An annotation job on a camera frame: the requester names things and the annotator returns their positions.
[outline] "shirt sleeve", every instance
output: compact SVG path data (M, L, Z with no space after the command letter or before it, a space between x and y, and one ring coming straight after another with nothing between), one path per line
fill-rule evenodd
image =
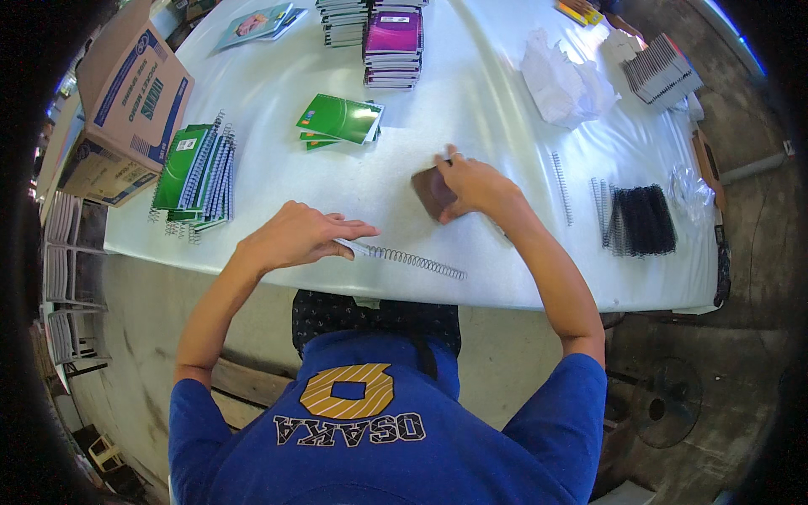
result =
M168 464L171 490L179 503L202 503L217 470L211 463L230 437L208 388L194 379L182 379L174 386L168 416Z
M503 434L526 448L578 503L600 461L606 373L590 356L566 356L513 416Z

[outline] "white label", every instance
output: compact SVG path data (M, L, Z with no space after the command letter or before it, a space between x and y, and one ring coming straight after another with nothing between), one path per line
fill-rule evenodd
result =
M179 141L179 143L177 143L177 150L178 151L184 151L184 150L187 150L187 149L193 149L194 145L196 145L196 139L195 138L189 138L189 139L184 140L184 141Z

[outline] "open cardboard box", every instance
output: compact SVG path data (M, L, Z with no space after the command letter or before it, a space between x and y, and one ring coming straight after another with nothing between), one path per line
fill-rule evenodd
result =
M194 80L132 0L104 27L76 69L84 130L62 191L118 207L154 182L179 129Z

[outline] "plastic table cover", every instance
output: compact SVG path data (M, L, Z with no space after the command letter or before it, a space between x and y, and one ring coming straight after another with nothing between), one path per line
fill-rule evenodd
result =
M684 113L654 113L633 95L603 41L603 21L580 27L553 0L435 0L423 10L425 49L413 91L368 90L361 47L326 48L314 0L277 41L255 41L220 53L213 46L231 19L271 0L225 0L185 40L177 56L196 79L183 124L212 121L220 109L237 135L233 222L203 233L201 244L166 236L147 222L153 192L111 208L105 249L216 274L238 241L287 200L341 212L380 227L368 244L402 250L468 273L454 280L383 259L325 258L277 270L263 282L352 296L518 309L542 309L532 277L510 242L483 215L442 226L427 215L410 177L432 166L445 144L497 167L517 182L533 209L566 248L601 312L712 305L718 259L712 225L683 233L676 252L616 257L600 245L590 179L618 187L667 188L673 166L695 166ZM605 116L574 131L544 122L519 72L525 41L543 27L572 61L593 60L622 94ZM386 106L375 144L306 153L295 123L317 93L374 99ZM552 153L558 152L573 217L567 225Z

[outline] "crumpled white paper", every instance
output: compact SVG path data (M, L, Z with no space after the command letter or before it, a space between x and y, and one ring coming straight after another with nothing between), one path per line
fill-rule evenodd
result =
M528 33L522 76L541 117L551 124L576 129L608 112L621 97L594 61L573 63L556 43L547 45L547 32Z

